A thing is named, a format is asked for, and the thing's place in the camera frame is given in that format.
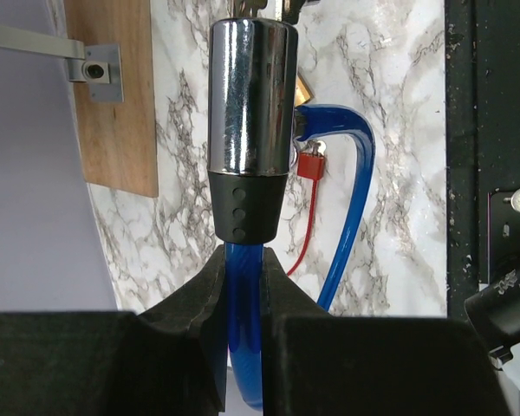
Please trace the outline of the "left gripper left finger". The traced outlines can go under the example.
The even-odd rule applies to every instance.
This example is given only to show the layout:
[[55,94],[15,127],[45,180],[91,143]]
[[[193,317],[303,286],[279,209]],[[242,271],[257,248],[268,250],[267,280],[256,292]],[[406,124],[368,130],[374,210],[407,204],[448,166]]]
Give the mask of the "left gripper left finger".
[[216,415],[225,394],[222,248],[141,314],[0,312],[0,415]]

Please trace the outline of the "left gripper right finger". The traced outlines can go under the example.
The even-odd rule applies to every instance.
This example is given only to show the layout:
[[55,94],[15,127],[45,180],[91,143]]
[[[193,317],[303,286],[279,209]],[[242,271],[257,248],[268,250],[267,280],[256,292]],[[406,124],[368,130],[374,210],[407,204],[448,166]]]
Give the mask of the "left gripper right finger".
[[333,316],[273,250],[260,280],[267,415],[506,415],[470,326],[444,318]]

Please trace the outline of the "red cable padlock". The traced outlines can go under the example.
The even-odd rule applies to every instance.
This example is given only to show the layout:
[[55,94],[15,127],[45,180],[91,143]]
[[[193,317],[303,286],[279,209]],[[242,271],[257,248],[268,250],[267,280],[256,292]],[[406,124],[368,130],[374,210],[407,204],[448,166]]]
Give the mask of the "red cable padlock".
[[308,251],[315,224],[315,209],[317,204],[318,187],[325,170],[326,148],[326,144],[322,140],[310,141],[309,149],[302,150],[298,153],[298,176],[303,179],[309,179],[312,182],[312,187],[309,202],[308,223],[302,249],[295,263],[288,270],[288,276],[291,276],[296,272]]

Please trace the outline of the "wooden base board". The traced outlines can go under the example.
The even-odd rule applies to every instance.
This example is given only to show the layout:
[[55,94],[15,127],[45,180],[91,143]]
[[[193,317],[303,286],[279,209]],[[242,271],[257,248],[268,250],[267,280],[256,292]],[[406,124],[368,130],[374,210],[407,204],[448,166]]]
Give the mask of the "wooden base board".
[[159,193],[151,6],[148,1],[67,1],[68,36],[85,45],[75,109],[88,183]]

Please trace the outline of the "blue cable lock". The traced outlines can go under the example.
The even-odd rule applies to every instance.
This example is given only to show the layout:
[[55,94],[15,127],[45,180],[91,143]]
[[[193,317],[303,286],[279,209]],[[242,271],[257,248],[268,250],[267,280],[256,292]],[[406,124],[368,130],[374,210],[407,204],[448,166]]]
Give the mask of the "blue cable lock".
[[318,304],[328,309],[348,263],[374,172],[369,123],[347,107],[295,104],[296,29],[256,17],[211,26],[207,172],[215,232],[224,242],[228,346],[244,402],[263,407],[260,278],[277,234],[293,140],[347,134],[354,189]]

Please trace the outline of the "brass padlock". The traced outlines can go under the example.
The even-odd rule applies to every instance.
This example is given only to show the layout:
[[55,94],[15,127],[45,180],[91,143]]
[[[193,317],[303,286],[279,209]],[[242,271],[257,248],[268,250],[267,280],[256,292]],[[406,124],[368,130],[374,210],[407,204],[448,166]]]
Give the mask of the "brass padlock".
[[295,106],[308,104],[314,99],[314,94],[300,72],[296,76]]

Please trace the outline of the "silver key set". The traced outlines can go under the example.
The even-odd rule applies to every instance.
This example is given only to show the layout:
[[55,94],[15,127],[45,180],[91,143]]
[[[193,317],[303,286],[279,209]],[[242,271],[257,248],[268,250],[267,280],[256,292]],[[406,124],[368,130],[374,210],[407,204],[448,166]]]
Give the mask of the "silver key set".
[[318,3],[318,0],[230,0],[227,5],[230,17],[256,18],[267,10],[267,17],[296,25],[302,10]]

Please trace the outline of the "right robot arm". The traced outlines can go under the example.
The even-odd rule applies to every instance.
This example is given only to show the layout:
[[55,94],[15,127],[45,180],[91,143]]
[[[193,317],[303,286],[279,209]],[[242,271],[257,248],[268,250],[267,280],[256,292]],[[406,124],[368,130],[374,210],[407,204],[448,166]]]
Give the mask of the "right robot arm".
[[492,359],[511,361],[511,349],[520,343],[520,261],[468,298],[465,312]]

